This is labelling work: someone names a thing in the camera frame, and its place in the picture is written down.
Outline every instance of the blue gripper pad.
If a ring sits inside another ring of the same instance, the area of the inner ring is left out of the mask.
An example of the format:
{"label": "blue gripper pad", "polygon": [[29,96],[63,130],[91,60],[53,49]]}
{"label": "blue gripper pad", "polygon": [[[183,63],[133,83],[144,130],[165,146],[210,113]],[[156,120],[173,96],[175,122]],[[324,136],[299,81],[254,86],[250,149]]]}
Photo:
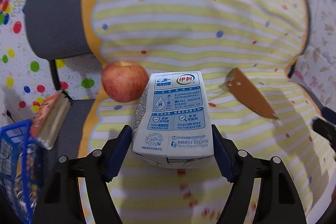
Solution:
{"label": "blue gripper pad", "polygon": [[111,154],[109,168],[106,174],[106,177],[109,179],[109,181],[111,181],[112,178],[116,177],[119,174],[121,165],[123,164],[131,141],[132,128],[127,127]]}
{"label": "blue gripper pad", "polygon": [[221,136],[212,130],[212,138],[213,138],[213,152],[214,156],[220,170],[220,173],[223,177],[227,179],[228,182],[234,182],[234,175],[232,172],[232,161],[224,148],[223,143],[221,142]]}

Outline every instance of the striped fabric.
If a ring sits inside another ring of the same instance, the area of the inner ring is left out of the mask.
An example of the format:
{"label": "striped fabric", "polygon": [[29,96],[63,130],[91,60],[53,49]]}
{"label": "striped fabric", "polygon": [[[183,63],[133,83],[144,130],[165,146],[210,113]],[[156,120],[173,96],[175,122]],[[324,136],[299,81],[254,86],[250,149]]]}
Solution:
{"label": "striped fabric", "polygon": [[[302,0],[98,0],[91,18],[108,62],[136,61],[149,74],[201,71],[212,122],[239,149],[265,159],[281,157],[308,213],[335,162],[328,142],[311,130],[314,106],[285,77],[285,67],[300,53],[306,16]],[[226,89],[223,83],[234,67],[258,87],[279,121],[251,112]],[[96,104],[100,122],[88,152],[131,125],[137,107],[111,99]],[[246,223],[257,203],[258,180],[255,184]],[[177,172],[147,165],[129,151],[108,187],[124,224],[186,224],[215,223],[231,184],[215,161],[205,169]],[[89,211],[84,185],[81,191]],[[89,213],[87,222],[93,221]]]}

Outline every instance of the orange fabric border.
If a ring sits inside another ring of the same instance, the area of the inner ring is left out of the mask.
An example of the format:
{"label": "orange fabric border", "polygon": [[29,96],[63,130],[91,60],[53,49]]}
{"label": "orange fabric border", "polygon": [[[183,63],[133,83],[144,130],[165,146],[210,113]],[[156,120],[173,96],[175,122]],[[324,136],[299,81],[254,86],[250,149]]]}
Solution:
{"label": "orange fabric border", "polygon": [[[104,67],[107,62],[106,61],[104,62],[104,59],[100,54],[100,45],[102,43],[102,40],[95,34],[91,25],[91,13],[96,3],[97,0],[81,0],[82,21],[87,44],[90,47],[93,54],[98,58],[98,60]],[[88,117],[84,122],[83,135],[79,147],[78,157],[86,157],[86,155],[88,154],[89,137],[95,125],[99,122],[96,113],[98,110],[100,100],[97,99],[103,97],[104,94],[105,94],[104,90],[100,88],[98,96],[95,102],[93,103],[93,106],[91,107]]]}
{"label": "orange fabric border", "polygon": [[[308,3],[307,0],[302,0],[302,2],[304,3],[305,7],[306,7],[306,15],[305,15],[305,25],[306,25],[306,31],[302,36],[302,45],[301,45],[301,49],[300,52],[292,59],[292,61],[285,67],[285,76],[288,78],[288,74],[287,72],[290,70],[290,67],[296,62],[296,60],[299,58],[300,55],[303,54],[304,49],[308,43],[308,32],[309,32],[309,13],[308,13]],[[303,94],[310,100],[310,102],[312,103],[312,105],[315,108],[315,111],[317,112],[318,115],[322,116],[320,109],[318,108],[318,106],[315,104],[315,102],[311,99],[311,97],[309,96],[309,94],[304,90],[304,88],[302,88],[300,85],[298,85],[298,88],[300,88],[303,92]]]}

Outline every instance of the chair backrest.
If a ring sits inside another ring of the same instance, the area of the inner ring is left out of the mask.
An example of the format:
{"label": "chair backrest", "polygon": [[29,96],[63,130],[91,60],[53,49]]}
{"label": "chair backrest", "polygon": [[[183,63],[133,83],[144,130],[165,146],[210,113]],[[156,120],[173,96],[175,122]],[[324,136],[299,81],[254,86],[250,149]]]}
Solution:
{"label": "chair backrest", "polygon": [[91,53],[81,17],[81,0],[26,0],[26,33],[34,53],[53,60]]}

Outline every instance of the blue plastic basket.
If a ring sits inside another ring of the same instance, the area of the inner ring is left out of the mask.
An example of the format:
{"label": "blue plastic basket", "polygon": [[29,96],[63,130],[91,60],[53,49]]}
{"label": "blue plastic basket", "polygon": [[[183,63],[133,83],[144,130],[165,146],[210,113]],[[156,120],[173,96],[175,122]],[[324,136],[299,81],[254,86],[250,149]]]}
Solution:
{"label": "blue plastic basket", "polygon": [[30,126],[24,120],[0,130],[0,188],[24,224],[33,219],[43,182],[41,151],[29,138]]}

